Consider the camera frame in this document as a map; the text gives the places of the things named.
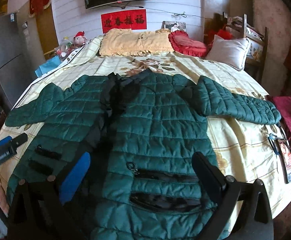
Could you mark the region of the dark green quilted jacket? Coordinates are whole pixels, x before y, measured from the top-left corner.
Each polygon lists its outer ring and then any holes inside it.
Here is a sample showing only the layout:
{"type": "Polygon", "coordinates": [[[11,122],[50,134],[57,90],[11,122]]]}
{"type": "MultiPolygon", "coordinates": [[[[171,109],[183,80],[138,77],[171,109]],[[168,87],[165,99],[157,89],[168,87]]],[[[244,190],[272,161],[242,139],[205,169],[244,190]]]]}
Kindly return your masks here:
{"type": "Polygon", "coordinates": [[[77,239],[197,239],[217,208],[192,167],[196,152],[217,163],[209,116],[280,120],[271,102],[205,76],[193,82],[144,70],[83,75],[67,89],[50,83],[5,122],[42,123],[8,180],[8,203],[20,180],[58,176],[88,152],[90,168],[67,204],[77,239]]]}

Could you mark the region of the grey refrigerator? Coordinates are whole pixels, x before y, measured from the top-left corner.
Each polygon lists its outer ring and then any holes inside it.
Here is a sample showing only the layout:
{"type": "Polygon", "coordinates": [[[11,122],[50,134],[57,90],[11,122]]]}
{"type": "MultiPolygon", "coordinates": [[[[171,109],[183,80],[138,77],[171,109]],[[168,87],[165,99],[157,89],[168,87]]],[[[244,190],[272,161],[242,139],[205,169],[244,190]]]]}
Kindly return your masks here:
{"type": "Polygon", "coordinates": [[[35,79],[16,13],[0,16],[0,99],[9,112],[35,79]]]}

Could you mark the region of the pig plush toy red hat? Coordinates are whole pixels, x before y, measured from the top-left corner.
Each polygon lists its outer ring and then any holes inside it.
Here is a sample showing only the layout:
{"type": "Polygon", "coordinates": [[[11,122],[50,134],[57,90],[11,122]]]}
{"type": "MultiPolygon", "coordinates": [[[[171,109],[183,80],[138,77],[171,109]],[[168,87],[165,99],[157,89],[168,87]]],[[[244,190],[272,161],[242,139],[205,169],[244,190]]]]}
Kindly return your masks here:
{"type": "Polygon", "coordinates": [[[79,31],[77,34],[73,37],[73,43],[76,47],[82,47],[87,42],[87,38],[85,37],[84,31],[79,31]]]}

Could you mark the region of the yellow ruffled pillow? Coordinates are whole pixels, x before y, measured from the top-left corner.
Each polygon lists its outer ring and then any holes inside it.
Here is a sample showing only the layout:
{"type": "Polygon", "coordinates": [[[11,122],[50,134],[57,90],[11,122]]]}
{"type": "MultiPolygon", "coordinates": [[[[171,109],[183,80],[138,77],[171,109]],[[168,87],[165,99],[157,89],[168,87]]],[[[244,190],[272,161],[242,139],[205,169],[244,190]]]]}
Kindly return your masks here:
{"type": "Polygon", "coordinates": [[[169,42],[170,31],[133,32],[131,29],[111,29],[100,45],[102,56],[142,56],[147,53],[171,52],[174,49],[169,42]]]}

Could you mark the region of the red banner with characters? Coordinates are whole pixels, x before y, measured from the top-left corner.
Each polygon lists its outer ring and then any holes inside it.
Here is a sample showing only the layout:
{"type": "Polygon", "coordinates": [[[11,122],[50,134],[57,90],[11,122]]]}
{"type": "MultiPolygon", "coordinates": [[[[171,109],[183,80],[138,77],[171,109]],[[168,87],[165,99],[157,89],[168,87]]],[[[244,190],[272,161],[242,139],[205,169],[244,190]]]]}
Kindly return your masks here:
{"type": "Polygon", "coordinates": [[[111,29],[145,30],[147,28],[146,10],[123,10],[101,15],[103,33],[111,29]]]}

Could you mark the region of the wooden chair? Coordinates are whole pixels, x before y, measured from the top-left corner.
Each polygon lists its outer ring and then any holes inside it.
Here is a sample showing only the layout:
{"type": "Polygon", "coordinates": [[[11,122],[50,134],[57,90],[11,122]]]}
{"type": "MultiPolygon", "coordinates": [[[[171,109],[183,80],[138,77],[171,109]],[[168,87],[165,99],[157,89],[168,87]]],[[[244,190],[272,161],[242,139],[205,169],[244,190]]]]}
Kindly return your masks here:
{"type": "Polygon", "coordinates": [[[268,28],[265,27],[264,34],[258,32],[254,27],[248,24],[246,14],[242,17],[230,17],[227,13],[223,12],[222,16],[226,23],[225,29],[228,30],[234,38],[245,38],[248,40],[249,48],[244,70],[261,84],[269,40],[268,28]]]}

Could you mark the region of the white pillow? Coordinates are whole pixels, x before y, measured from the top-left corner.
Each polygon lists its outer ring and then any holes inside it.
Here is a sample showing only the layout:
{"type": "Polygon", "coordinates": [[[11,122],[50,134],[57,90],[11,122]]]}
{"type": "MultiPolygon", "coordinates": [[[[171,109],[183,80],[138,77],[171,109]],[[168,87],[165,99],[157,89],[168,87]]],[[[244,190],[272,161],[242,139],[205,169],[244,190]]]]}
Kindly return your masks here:
{"type": "Polygon", "coordinates": [[[249,49],[250,42],[247,38],[226,40],[214,35],[212,48],[205,59],[225,63],[241,71],[245,67],[249,49]]]}

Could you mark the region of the red ruffled cushion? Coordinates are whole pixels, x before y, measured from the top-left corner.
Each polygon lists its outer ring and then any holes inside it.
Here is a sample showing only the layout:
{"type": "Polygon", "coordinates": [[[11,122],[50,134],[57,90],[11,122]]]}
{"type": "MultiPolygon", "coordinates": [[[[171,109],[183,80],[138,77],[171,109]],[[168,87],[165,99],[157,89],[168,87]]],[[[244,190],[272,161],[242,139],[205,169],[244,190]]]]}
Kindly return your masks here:
{"type": "Polygon", "coordinates": [[[205,57],[208,54],[207,46],[189,38],[185,31],[177,30],[168,35],[169,42],[174,51],[183,55],[205,57]]]}

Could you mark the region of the framed photo on headboard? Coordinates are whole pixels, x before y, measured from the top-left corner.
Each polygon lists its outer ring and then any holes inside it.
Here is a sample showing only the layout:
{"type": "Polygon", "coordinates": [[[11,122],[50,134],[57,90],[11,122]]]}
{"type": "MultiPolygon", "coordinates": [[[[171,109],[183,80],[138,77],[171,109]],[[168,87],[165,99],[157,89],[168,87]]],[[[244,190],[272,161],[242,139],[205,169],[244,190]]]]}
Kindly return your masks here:
{"type": "Polygon", "coordinates": [[[176,22],[176,21],[163,21],[162,29],[168,29],[171,32],[178,31],[178,30],[186,31],[186,23],[176,22]]]}

